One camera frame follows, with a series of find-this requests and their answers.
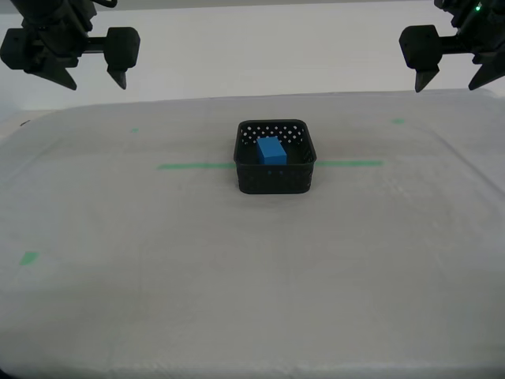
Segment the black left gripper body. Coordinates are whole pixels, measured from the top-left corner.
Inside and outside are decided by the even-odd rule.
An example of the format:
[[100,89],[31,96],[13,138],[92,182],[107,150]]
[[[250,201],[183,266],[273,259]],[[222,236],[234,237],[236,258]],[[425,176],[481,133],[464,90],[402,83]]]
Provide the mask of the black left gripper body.
[[41,42],[57,60],[75,67],[88,43],[96,5],[114,8],[116,1],[13,1],[23,17],[22,28]]

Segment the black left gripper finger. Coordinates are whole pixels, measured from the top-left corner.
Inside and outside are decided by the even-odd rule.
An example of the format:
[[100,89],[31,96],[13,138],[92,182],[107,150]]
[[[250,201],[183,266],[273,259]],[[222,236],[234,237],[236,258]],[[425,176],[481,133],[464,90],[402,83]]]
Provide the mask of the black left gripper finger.
[[122,89],[126,89],[126,72],[137,64],[140,35],[135,28],[109,28],[104,44],[107,72]]
[[1,60],[12,70],[24,71],[70,90],[77,84],[66,67],[23,28],[10,28],[1,45]]

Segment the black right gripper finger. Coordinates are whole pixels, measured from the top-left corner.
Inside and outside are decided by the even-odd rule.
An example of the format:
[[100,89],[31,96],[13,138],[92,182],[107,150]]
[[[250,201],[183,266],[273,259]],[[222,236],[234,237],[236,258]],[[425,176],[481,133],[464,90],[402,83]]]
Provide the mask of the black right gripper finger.
[[422,91],[440,71],[441,42],[434,25],[414,25],[405,28],[399,44],[406,65],[416,72],[415,92]]
[[481,53],[473,58],[473,64],[481,67],[470,81],[470,91],[485,86],[504,76],[504,52]]

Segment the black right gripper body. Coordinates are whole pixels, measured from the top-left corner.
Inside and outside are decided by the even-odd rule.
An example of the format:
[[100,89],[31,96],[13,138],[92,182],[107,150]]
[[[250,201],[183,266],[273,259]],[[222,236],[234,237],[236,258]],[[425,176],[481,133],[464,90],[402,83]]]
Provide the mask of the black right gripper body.
[[435,0],[451,14],[454,36],[441,38],[444,54],[491,55],[504,49],[504,1]]

